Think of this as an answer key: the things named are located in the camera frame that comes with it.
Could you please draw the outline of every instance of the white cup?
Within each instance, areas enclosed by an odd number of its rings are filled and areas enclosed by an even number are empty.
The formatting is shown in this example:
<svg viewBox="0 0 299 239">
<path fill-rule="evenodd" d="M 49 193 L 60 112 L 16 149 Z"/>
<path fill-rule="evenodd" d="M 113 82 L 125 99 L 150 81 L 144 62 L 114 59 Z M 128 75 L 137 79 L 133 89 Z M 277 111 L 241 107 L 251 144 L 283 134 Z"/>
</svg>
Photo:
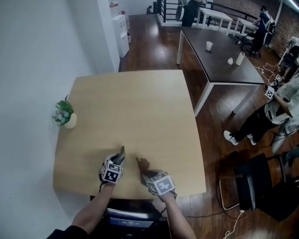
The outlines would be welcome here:
<svg viewBox="0 0 299 239">
<path fill-rule="evenodd" d="M 206 42 L 206 50 L 210 50 L 212 46 L 213 46 L 212 42 Z"/>
</svg>

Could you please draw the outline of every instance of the white pot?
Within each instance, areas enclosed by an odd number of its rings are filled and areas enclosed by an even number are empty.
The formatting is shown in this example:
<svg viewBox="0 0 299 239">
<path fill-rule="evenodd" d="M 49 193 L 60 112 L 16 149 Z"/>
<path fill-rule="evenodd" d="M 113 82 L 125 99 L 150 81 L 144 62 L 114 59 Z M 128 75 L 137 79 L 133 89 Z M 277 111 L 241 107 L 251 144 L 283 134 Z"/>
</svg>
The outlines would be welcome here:
<svg viewBox="0 0 299 239">
<path fill-rule="evenodd" d="M 72 113 L 71 118 L 68 123 L 64 124 L 64 127 L 71 129 L 74 128 L 76 125 L 77 116 L 75 113 Z"/>
</svg>

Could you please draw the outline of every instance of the chair armrest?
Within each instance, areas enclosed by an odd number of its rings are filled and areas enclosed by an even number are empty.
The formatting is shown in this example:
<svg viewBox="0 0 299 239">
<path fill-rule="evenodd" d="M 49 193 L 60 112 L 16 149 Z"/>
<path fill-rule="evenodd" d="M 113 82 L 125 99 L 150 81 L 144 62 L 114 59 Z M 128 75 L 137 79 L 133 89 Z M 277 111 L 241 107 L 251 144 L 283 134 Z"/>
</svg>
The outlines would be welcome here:
<svg viewBox="0 0 299 239">
<path fill-rule="evenodd" d="M 283 165 L 283 159 L 281 158 L 281 156 L 279 154 L 273 155 L 271 157 L 267 158 L 267 161 L 272 160 L 272 159 L 276 159 L 279 162 L 280 165 L 280 171 L 281 171 L 281 175 L 283 177 L 284 182 L 287 182 L 286 180 L 286 175 L 285 175 L 285 170 L 284 170 L 284 165 Z"/>
<path fill-rule="evenodd" d="M 250 175 L 245 175 L 244 177 L 247 179 L 248 182 L 250 198 L 251 198 L 251 210 L 254 211 L 256 209 L 256 197 L 255 197 L 253 179 L 251 178 Z"/>
</svg>

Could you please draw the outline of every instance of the wooden floor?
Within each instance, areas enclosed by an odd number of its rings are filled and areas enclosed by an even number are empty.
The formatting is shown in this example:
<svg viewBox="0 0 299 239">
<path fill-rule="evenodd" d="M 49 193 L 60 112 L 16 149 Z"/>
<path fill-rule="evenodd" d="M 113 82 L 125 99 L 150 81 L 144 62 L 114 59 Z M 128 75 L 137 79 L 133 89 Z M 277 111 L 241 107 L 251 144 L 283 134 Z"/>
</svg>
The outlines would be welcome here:
<svg viewBox="0 0 299 239">
<path fill-rule="evenodd" d="M 184 72 L 193 108 L 206 85 L 206 78 L 190 46 L 184 42 L 182 64 L 176 65 L 177 48 L 180 29 L 177 27 L 160 27 L 154 15 L 130 16 L 132 43 L 130 51 L 122 60 L 121 71 L 137 70 L 166 70 L 178 69 Z M 251 59 L 255 66 L 262 66 L 266 62 L 276 65 L 278 59 L 268 49 L 263 48 L 261 60 Z M 215 86 L 206 103 L 196 118 L 204 168 L 207 192 L 200 195 L 178 198 L 177 203 L 185 216 L 208 216 L 220 212 L 216 195 L 216 173 L 220 164 L 232 151 L 243 151 L 243 158 L 250 158 L 260 153 L 272 155 L 270 147 L 273 134 L 267 132 L 261 143 L 252 146 L 248 139 L 237 146 L 233 146 L 223 138 L 223 130 L 237 130 L 245 119 L 257 108 L 266 103 L 264 89 L 260 88 L 254 98 L 247 102 L 236 114 L 232 110 L 240 103 L 248 91 L 246 86 Z M 299 132 L 288 137 L 278 153 L 287 151 L 299 144 Z M 273 183 L 280 180 L 279 168 L 275 161 L 271 161 Z M 290 171 L 293 176 L 299 175 L 299 163 L 293 165 Z M 234 181 L 224 187 L 225 200 L 234 203 L 236 191 Z M 160 202 L 155 206 L 162 208 Z M 239 208 L 208 218 L 187 218 L 192 225 L 197 238 L 222 239 L 227 230 L 232 231 L 235 219 L 239 215 Z M 284 222 L 277 222 L 265 213 L 256 210 L 242 214 L 235 233 L 230 238 L 242 239 L 284 239 L 293 238 L 299 226 L 299 207 Z"/>
</svg>

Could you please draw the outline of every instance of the brick wall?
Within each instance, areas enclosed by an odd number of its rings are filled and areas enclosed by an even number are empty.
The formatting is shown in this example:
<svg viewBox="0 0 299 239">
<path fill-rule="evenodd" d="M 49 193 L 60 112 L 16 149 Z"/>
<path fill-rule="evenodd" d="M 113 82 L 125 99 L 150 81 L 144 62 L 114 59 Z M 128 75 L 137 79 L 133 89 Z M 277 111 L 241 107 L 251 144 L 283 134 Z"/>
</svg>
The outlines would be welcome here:
<svg viewBox="0 0 299 239">
<path fill-rule="evenodd" d="M 214 0 L 220 3 L 254 16 L 259 16 L 260 7 L 267 6 L 270 15 L 275 19 L 280 1 L 279 0 Z M 282 56 L 286 49 L 286 42 L 292 36 L 299 35 L 299 14 L 292 10 L 287 5 L 283 5 L 278 24 L 276 27 L 276 34 L 272 41 L 273 49 Z"/>
</svg>

